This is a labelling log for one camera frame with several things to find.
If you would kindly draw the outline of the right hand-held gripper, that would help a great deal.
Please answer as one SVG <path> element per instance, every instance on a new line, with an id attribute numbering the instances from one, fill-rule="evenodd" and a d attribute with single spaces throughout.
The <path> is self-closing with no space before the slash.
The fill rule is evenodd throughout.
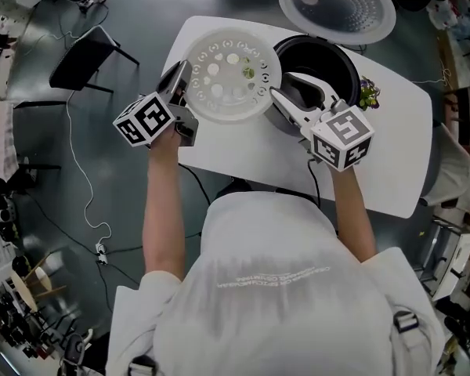
<path id="1" fill-rule="evenodd" d="M 309 74 L 284 73 L 284 90 L 271 87 L 273 105 L 310 142 L 310 152 L 337 171 L 345 171 L 366 157 L 374 129 L 357 106 L 344 100 L 324 109 L 335 91 Z"/>

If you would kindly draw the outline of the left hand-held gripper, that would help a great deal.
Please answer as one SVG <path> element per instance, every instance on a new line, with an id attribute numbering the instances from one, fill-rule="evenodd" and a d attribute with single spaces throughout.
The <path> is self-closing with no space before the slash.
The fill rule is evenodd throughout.
<path id="1" fill-rule="evenodd" d="M 192 77 L 188 60 L 178 61 L 161 76 L 157 92 L 172 92 L 172 102 L 166 103 L 153 92 L 128 105 L 114 120 L 113 126 L 130 146 L 149 146 L 170 125 L 181 136 L 180 146 L 194 146 L 198 120 L 181 106 Z"/>

